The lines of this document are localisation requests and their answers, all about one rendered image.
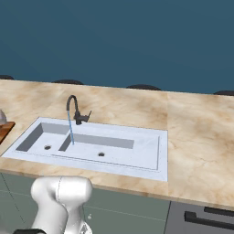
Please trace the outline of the dark curved sink faucet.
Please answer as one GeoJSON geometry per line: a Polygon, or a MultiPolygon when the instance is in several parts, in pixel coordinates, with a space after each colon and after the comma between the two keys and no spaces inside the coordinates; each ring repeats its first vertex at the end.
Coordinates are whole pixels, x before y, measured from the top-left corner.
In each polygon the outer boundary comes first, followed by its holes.
{"type": "Polygon", "coordinates": [[[75,95],[70,95],[66,103],[66,111],[69,111],[70,102],[74,101],[75,113],[73,119],[77,125],[81,125],[83,122],[87,122],[90,118],[90,113],[88,115],[82,115],[79,110],[78,100],[75,95]]]}

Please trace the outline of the white double-basin sink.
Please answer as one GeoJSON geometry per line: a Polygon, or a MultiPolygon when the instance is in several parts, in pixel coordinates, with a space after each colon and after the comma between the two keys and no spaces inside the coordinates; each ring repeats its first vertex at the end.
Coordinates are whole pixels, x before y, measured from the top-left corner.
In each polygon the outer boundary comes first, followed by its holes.
{"type": "Polygon", "coordinates": [[[168,180],[168,134],[163,130],[37,118],[3,157],[48,165],[168,180]]]}

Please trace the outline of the brown wooden cutting board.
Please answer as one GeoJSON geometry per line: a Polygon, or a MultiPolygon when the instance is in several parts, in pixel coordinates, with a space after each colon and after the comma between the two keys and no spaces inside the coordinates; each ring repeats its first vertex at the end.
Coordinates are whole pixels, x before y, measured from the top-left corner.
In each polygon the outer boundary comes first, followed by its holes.
{"type": "Polygon", "coordinates": [[[15,125],[15,122],[7,122],[6,124],[0,125],[0,144],[4,141],[15,125]]]}

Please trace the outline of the blue water stream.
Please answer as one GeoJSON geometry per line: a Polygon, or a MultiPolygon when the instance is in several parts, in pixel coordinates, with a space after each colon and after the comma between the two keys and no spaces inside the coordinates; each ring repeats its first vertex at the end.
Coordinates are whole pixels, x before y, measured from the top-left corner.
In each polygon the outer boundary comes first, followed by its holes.
{"type": "Polygon", "coordinates": [[[73,131],[72,131],[72,125],[71,125],[71,119],[70,119],[69,111],[67,111],[67,115],[68,115],[68,121],[69,121],[70,140],[71,140],[72,145],[74,145],[73,131]]]}

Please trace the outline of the grey-green false drawer front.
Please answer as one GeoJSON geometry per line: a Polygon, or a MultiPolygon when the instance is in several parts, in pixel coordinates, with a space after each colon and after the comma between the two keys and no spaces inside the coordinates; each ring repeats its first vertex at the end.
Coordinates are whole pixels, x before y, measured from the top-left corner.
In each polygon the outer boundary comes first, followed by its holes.
{"type": "Polygon", "coordinates": [[[94,188],[88,205],[143,218],[166,220],[170,202],[94,188]]]}

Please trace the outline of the grey-green cupboard door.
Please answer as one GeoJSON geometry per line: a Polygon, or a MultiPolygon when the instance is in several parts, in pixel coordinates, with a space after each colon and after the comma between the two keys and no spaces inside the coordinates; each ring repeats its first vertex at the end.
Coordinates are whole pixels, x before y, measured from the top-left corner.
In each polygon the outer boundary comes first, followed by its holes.
{"type": "Polygon", "coordinates": [[[34,178],[0,173],[0,229],[13,233],[27,229],[37,214],[37,204],[30,194],[34,178]]]}
{"type": "Polygon", "coordinates": [[[165,220],[101,208],[85,207],[84,216],[93,234],[165,234],[165,220]]]}

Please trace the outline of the dark grey dishwasher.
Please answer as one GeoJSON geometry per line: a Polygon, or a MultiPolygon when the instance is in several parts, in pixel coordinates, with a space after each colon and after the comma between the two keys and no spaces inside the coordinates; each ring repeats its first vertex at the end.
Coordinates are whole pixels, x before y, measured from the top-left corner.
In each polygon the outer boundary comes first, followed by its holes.
{"type": "Polygon", "coordinates": [[[165,234],[234,234],[234,230],[186,222],[184,219],[186,211],[196,212],[198,218],[234,224],[234,211],[171,202],[165,225],[165,234]]]}

